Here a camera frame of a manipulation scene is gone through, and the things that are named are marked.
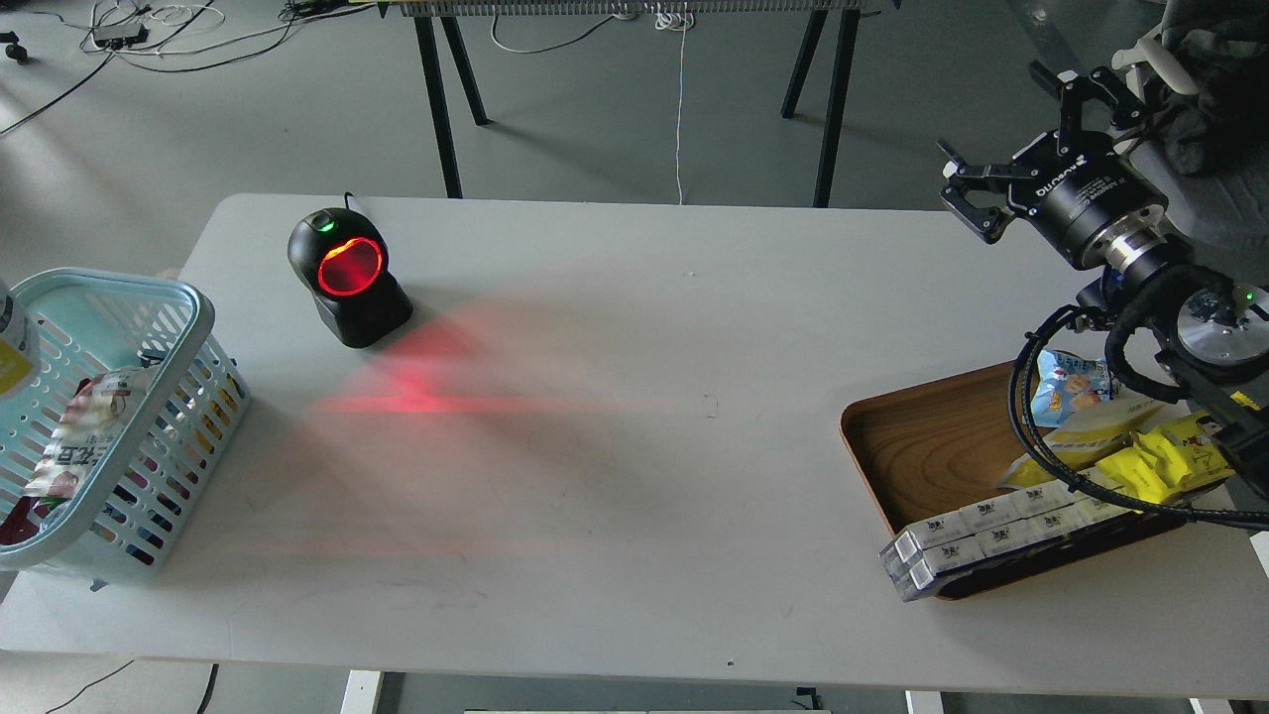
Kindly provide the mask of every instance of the gray floor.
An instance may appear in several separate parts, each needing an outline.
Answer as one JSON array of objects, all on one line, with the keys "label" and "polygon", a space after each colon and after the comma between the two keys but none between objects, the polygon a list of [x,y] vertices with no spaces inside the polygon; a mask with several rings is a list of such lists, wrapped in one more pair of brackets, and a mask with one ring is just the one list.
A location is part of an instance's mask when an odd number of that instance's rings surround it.
[{"label": "gray floor", "polygon": [[[226,25],[190,33],[187,46],[268,27],[280,5],[222,0]],[[10,10],[0,13],[0,28],[16,30],[36,58],[27,66],[0,62],[0,124],[96,65],[79,52],[79,30],[25,10],[53,9],[84,23],[89,6],[0,3]],[[937,137],[975,159],[1008,157],[1055,122],[1053,104],[1027,76],[1029,60],[1081,68],[1107,63],[1159,15],[1157,5],[1142,0],[907,0],[901,11],[865,19],[831,205],[938,209]],[[591,22],[510,18],[500,30],[505,42],[534,47]],[[515,56],[492,47],[486,20],[461,24],[496,122],[471,123],[443,52],[468,197],[678,200],[679,36],[657,33],[640,18],[608,23],[558,52]],[[685,202],[810,203],[835,28],[826,32],[798,117],[783,120],[778,109],[803,24],[801,15],[708,15],[688,34]],[[206,72],[160,75],[113,62],[37,120],[0,137],[0,271],[9,280],[65,264],[159,273],[181,265],[226,195],[344,190],[444,194],[414,28],[395,13],[306,27],[268,55]],[[426,226],[419,233],[425,238]],[[280,250],[284,240],[261,250]],[[983,249],[968,233],[964,245]],[[0,713],[53,706],[123,662],[0,653]],[[211,710],[338,711],[344,676],[226,667]],[[203,663],[138,662],[66,711],[193,710],[206,677]],[[836,711],[904,710],[901,692],[824,694]],[[796,709],[791,695],[768,687],[407,676],[392,681],[385,709]],[[948,695],[945,703],[957,713],[1185,710],[1184,703],[1155,700]]]}]

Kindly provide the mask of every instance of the tray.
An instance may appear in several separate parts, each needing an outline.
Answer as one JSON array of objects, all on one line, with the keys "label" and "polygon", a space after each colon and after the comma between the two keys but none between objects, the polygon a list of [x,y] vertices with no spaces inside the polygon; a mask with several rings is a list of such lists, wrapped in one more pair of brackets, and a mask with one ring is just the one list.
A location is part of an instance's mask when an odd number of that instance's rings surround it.
[{"label": "tray", "polygon": [[[1005,493],[995,483],[1023,454],[1006,410],[1010,368],[995,365],[873,397],[841,413],[841,439],[891,534]],[[967,597],[1184,524],[1179,517],[1127,514],[1038,554],[953,581],[939,597]],[[878,574],[884,577],[879,567]]]}]

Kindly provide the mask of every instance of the table surface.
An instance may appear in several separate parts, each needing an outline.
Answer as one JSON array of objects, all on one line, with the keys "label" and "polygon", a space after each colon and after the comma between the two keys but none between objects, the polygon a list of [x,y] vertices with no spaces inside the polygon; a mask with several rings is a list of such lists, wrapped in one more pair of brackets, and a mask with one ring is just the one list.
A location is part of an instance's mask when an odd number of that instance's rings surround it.
[{"label": "table surface", "polygon": [[251,412],[152,583],[23,574],[0,647],[1269,698],[1237,531],[961,602],[881,571],[841,410],[1011,359],[1090,278],[1027,226],[987,247],[930,212],[369,198],[416,313],[353,350],[284,256],[338,203],[217,208],[183,276]]}]

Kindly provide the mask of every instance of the bottle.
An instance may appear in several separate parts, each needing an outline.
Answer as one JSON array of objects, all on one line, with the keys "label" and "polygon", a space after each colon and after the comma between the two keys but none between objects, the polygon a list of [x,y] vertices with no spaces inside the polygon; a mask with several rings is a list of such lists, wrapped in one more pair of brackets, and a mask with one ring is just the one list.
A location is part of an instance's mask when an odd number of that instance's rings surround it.
[{"label": "bottle", "polygon": [[27,311],[9,294],[9,285],[0,279],[0,399],[25,389],[34,377],[39,356],[37,336]]}]

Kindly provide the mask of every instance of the plastic basket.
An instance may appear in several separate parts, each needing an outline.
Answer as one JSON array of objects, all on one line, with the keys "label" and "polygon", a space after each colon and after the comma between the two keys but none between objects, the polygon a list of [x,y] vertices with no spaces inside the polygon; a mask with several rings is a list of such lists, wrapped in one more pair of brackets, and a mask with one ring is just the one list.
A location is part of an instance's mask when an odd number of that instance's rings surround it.
[{"label": "plastic basket", "polygon": [[171,553],[250,403],[189,284],[61,268],[13,288],[39,330],[41,372],[0,402],[0,515],[39,462],[80,380],[161,355],[154,384],[56,523],[0,545],[0,569],[140,582]]}]

